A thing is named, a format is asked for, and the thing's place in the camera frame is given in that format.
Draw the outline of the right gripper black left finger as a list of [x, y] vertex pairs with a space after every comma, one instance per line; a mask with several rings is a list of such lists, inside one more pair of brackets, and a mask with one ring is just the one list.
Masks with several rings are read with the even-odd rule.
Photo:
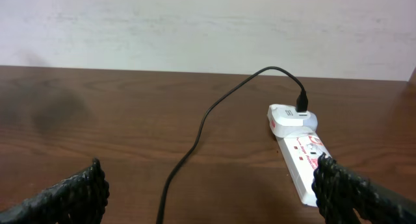
[[100, 224], [109, 183], [100, 161], [1, 212], [2, 224]]

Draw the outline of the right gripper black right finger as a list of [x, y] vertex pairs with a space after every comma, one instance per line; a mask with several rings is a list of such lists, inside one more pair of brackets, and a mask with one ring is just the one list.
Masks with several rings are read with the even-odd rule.
[[415, 223], [415, 202], [322, 154], [311, 185], [326, 223]]

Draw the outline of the white charger plug adapter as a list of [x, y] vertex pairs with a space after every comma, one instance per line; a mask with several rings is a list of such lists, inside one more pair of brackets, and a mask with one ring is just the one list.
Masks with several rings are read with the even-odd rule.
[[272, 133], [278, 138], [293, 138], [313, 133], [318, 127], [316, 115], [310, 111], [297, 112], [294, 106], [270, 105], [267, 118]]

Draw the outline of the white power strip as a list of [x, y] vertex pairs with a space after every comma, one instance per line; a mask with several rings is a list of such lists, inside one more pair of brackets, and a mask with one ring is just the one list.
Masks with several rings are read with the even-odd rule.
[[328, 156], [328, 150], [316, 131], [303, 136], [276, 139], [301, 202], [316, 206], [317, 198], [312, 189], [313, 172], [318, 168], [319, 156]]

